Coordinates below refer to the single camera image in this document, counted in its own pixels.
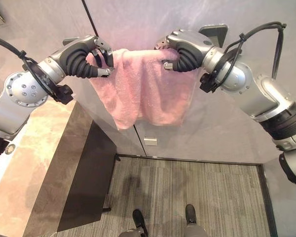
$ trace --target cable tie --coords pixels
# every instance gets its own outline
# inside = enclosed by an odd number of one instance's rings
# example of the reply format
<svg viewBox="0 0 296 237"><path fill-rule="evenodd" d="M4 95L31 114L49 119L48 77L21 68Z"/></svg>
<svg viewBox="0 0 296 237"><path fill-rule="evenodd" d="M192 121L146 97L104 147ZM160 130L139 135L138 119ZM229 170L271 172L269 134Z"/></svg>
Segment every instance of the cable tie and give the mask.
<svg viewBox="0 0 296 237"><path fill-rule="evenodd" d="M26 55L26 52L24 50L21 50L19 58L23 59L25 57L25 55Z"/></svg>
<svg viewBox="0 0 296 237"><path fill-rule="evenodd" d="M239 37L240 37L240 39L241 39L242 42L245 42L247 40L246 35L244 33L241 33L239 35Z"/></svg>

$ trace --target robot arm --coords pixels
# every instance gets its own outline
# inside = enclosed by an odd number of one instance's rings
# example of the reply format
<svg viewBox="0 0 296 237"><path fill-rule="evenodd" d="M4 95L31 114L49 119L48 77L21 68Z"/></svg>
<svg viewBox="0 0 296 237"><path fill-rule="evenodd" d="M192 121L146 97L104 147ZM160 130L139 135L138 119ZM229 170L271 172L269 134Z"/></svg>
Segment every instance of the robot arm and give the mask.
<svg viewBox="0 0 296 237"><path fill-rule="evenodd" d="M0 45L17 54L24 62L23 72L12 73L4 82L0 94L0 154L18 134L31 112L43 105L48 96L67 104L73 98L69 86L57 85L65 76L81 78L108 77L113 69L113 55L110 46L97 36L85 36L65 40L64 47L40 63L25 57L24 51L0 39ZM85 61L89 52L99 50L108 69L91 66Z"/></svg>
<svg viewBox="0 0 296 237"><path fill-rule="evenodd" d="M270 23L264 26L265 29L279 29L278 42L283 40L282 28L273 27ZM242 45L247 35L241 34L244 40L238 43ZM279 43L272 77L259 75L256 78L248 65L241 59L237 60L239 48L223 51L198 32L174 31L157 43L155 49L169 47L176 49L180 56L177 61L165 62L164 69L187 72L203 67L207 73L200 79L200 89L214 93L220 87L233 97L243 112L260 123L271 135L276 148L283 151L279 162L288 179L296 184L296 102L275 80L281 51Z"/></svg>

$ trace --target black shoe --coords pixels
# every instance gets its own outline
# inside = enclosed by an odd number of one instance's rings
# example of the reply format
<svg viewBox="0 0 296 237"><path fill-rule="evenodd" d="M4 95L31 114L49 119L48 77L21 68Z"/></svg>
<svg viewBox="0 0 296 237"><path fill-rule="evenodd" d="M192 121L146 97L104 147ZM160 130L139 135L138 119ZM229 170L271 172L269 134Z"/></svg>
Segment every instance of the black shoe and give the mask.
<svg viewBox="0 0 296 237"><path fill-rule="evenodd" d="M140 212L140 210L135 209L133 211L133 220L135 222L136 228L142 227L144 229L144 233L145 233L144 237L148 237L148 231L146 229L145 220L144 220L144 217L143 217L142 213Z"/></svg>
<svg viewBox="0 0 296 237"><path fill-rule="evenodd" d="M187 224L196 223L196 213L193 205L188 204L185 207L185 217Z"/></svg>

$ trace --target black cable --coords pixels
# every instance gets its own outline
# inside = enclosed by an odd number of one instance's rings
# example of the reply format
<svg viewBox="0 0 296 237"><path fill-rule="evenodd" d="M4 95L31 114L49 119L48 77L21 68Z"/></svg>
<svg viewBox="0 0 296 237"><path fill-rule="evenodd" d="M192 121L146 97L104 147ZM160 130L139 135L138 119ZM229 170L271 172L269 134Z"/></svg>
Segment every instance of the black cable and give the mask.
<svg viewBox="0 0 296 237"><path fill-rule="evenodd" d="M229 76L229 74L231 73L232 69L233 69L233 66L235 65L237 59L238 59L238 56L240 54L240 51L241 51L241 47L243 45L244 41L240 41L239 45L238 45L238 48L237 48L237 52L236 52L236 55L235 57L233 58L232 60L232 63L227 71L227 73L225 74L225 76L223 77L223 79L221 80L221 82L217 85L217 88L220 87L227 79L227 77Z"/></svg>
<svg viewBox="0 0 296 237"><path fill-rule="evenodd" d="M24 50L19 51L16 47L12 46L11 44L9 44L8 42L0 39L0 45L8 50L10 50L12 53L14 53L15 55L17 55L24 63L25 67L27 70L29 70L29 72L32 74L32 76L34 77L34 79L37 81L37 83L45 90L45 92L50 95L52 98L55 99L55 95L52 94L47 88L46 86L40 81L40 79L38 78L38 76L36 75L36 73L32 70L30 63L33 64L37 64L37 62L33 59L33 58L29 58L26 57L26 52Z"/></svg>
<svg viewBox="0 0 296 237"><path fill-rule="evenodd" d="M246 34L241 34L239 40L228 45L227 48L225 49L224 53L227 53L231 47L238 44L237 52L236 52L235 57L232 60L232 63L230 65L227 73L225 74L225 76L223 77L221 82L217 85L217 87L221 86L225 82L225 80L227 79L229 74L231 73L233 66L236 63L236 60L241 52L241 47L242 47L243 43L248 38L250 38L251 36L256 34L257 32L262 31L262 30L269 30L269 29L277 29L278 30L278 38L277 38L273 67L272 67L272 78L276 79L277 71L278 71L278 67L279 67L279 62L280 62L280 57L281 57L281 52L282 52L282 47L283 47L283 40L284 40L283 29L285 27L286 27L286 24L282 24L281 22L278 22L278 21L269 22L269 23L266 23L266 24L263 24L263 25L260 25L256 28L254 28L253 30L249 31Z"/></svg>
<svg viewBox="0 0 296 237"><path fill-rule="evenodd" d="M98 31L97 31L97 29L95 28L95 25L94 25L94 23L93 23L92 17L91 17L91 15L90 15L90 12L89 12L88 6L87 6L87 4L85 3L85 0L81 0L81 1L82 1L82 4L83 4L83 7L84 7L84 10L85 10L85 12L86 12L87 15L88 15L88 18L89 18L89 21L90 21L91 26L92 26L92 28L93 28L93 31L94 31L95 36L99 36Z"/></svg>

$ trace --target towel fold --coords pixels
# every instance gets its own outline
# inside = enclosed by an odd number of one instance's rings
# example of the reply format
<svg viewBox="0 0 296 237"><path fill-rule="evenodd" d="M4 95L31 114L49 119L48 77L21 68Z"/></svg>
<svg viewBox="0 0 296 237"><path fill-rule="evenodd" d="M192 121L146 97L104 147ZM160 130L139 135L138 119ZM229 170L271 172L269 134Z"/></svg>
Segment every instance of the towel fold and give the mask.
<svg viewBox="0 0 296 237"><path fill-rule="evenodd" d="M118 129L128 129L137 119L154 125L180 125L189 108L198 70L166 71L162 60L176 60L172 49L113 52L114 71L108 78L90 82ZM92 54L87 61L96 66Z"/></svg>

